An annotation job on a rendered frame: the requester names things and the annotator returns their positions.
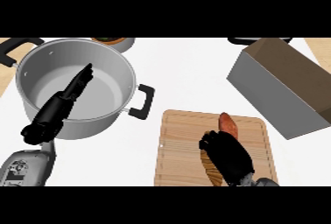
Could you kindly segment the large silver stockpot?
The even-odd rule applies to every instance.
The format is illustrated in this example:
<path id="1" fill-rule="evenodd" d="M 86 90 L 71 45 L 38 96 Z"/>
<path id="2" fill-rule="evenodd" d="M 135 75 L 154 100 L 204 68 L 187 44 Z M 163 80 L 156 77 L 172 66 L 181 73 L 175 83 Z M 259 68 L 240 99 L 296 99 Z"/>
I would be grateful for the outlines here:
<path id="1" fill-rule="evenodd" d="M 100 42 L 11 38 L 0 43 L 0 64 L 15 68 L 27 144 L 95 136 L 123 111 L 148 118 L 156 89 L 137 82 L 128 59 Z"/>

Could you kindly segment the wooden cutting board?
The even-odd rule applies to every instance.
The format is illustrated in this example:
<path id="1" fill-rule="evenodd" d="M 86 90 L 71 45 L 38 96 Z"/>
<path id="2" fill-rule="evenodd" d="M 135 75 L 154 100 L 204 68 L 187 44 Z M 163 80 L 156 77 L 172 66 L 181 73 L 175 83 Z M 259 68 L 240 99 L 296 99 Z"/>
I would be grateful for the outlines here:
<path id="1" fill-rule="evenodd" d="M 199 142 L 204 132 L 219 130 L 219 114 L 168 110 L 160 127 L 156 186 L 213 186 L 203 166 Z M 233 116 L 238 139 L 253 159 L 253 179 L 278 181 L 269 136 L 262 119 Z"/>

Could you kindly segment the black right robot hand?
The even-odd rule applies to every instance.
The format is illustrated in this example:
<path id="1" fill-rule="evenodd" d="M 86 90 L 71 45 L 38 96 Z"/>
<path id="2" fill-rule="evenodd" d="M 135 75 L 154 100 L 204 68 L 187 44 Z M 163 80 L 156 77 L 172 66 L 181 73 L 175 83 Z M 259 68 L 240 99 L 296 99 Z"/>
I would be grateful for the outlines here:
<path id="1" fill-rule="evenodd" d="M 255 164 L 236 137 L 224 131 L 212 131 L 202 137 L 200 149 L 206 150 L 228 185 L 240 186 L 246 176 L 255 174 Z"/>

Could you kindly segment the open cardboard box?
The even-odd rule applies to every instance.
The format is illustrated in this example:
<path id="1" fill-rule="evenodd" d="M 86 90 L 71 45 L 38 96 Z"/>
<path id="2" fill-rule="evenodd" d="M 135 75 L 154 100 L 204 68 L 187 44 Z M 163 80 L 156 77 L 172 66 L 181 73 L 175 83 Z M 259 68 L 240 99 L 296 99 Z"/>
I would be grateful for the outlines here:
<path id="1" fill-rule="evenodd" d="M 331 127 L 331 73 L 280 38 L 243 49 L 228 81 L 284 138 Z"/>

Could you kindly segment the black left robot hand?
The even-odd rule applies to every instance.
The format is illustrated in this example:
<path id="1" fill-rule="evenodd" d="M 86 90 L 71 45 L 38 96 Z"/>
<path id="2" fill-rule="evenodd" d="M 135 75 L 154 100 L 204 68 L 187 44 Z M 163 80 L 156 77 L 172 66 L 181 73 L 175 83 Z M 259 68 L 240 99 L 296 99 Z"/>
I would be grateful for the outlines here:
<path id="1" fill-rule="evenodd" d="M 74 103 L 83 94 L 86 86 L 94 79 L 92 64 L 88 64 L 77 73 L 64 91 L 58 91 L 36 114 L 35 121 L 21 131 L 27 144 L 42 144 L 55 139 L 64 127 Z"/>

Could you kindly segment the black pan edge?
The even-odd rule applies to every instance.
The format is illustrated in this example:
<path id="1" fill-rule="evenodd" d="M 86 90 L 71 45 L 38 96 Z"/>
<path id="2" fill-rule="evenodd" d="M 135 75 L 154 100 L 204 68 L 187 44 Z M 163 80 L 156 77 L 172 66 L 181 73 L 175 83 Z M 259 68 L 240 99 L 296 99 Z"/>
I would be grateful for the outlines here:
<path id="1" fill-rule="evenodd" d="M 228 38 L 228 41 L 236 45 L 249 46 L 253 44 L 261 38 Z M 286 43 L 290 43 L 293 38 L 280 38 Z"/>

